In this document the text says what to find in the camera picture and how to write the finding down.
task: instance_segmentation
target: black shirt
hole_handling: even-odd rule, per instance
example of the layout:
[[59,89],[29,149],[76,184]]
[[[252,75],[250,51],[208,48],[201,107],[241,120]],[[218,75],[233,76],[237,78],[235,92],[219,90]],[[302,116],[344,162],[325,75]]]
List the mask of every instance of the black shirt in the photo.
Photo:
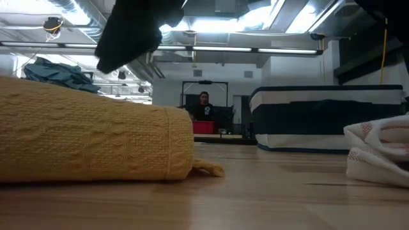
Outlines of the black shirt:
[[198,121],[211,121],[213,120],[213,105],[210,103],[195,105],[190,113]]

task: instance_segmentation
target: yellow knit blanket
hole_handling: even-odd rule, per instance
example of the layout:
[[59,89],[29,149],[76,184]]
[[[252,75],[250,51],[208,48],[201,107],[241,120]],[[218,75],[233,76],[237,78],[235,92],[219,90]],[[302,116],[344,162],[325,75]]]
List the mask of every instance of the yellow knit blanket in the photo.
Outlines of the yellow knit blanket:
[[194,160],[189,115],[0,77],[0,182],[182,180]]

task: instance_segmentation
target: red box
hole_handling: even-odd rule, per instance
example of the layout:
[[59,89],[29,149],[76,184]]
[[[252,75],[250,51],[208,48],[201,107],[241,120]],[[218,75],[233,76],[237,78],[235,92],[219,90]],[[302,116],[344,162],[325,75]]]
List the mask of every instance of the red box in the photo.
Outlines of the red box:
[[193,132],[195,134],[212,134],[214,121],[193,121]]

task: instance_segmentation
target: white towel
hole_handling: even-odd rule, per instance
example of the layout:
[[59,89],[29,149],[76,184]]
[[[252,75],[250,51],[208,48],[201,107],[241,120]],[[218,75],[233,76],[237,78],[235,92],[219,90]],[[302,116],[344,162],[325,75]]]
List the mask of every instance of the white towel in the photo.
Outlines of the white towel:
[[344,128],[350,178],[409,187],[409,115]]

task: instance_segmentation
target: table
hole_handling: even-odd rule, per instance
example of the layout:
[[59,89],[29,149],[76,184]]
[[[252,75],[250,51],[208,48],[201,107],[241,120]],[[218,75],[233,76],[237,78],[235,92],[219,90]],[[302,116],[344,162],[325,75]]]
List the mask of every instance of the table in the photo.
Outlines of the table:
[[409,191],[349,180],[346,155],[196,144],[225,178],[0,186],[0,229],[408,229]]

